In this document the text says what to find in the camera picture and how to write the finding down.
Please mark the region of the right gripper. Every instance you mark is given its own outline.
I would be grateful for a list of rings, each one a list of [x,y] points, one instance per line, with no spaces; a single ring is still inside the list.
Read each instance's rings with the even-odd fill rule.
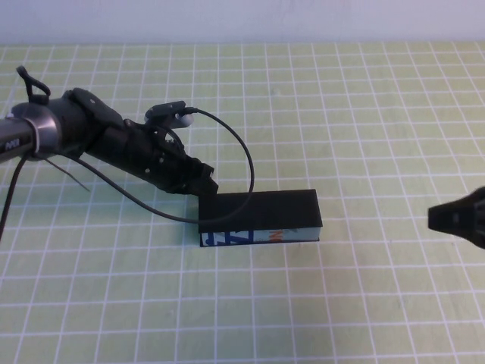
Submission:
[[[430,207],[427,226],[432,231],[471,240],[484,248],[484,187],[475,191],[475,201],[470,196]]]

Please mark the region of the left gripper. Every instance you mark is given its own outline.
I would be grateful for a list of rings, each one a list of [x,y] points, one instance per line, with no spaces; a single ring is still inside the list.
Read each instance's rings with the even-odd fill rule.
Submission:
[[[106,128],[87,148],[87,154],[138,177],[167,193],[213,196],[218,184],[214,168],[189,157],[163,132],[153,127]]]

